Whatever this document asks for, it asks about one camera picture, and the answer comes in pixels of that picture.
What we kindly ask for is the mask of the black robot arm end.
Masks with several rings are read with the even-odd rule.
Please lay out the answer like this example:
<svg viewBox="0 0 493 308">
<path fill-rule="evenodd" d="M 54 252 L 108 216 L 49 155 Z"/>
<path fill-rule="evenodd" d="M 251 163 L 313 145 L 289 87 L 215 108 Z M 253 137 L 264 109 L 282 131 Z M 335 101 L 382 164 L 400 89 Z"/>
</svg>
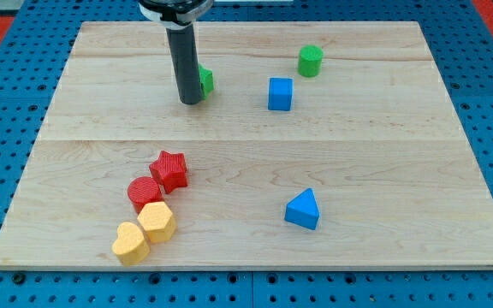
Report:
<svg viewBox="0 0 493 308">
<path fill-rule="evenodd" d="M 213 6 L 213 0 L 139 0 L 141 14 L 171 30 L 191 25 Z"/>
</svg>

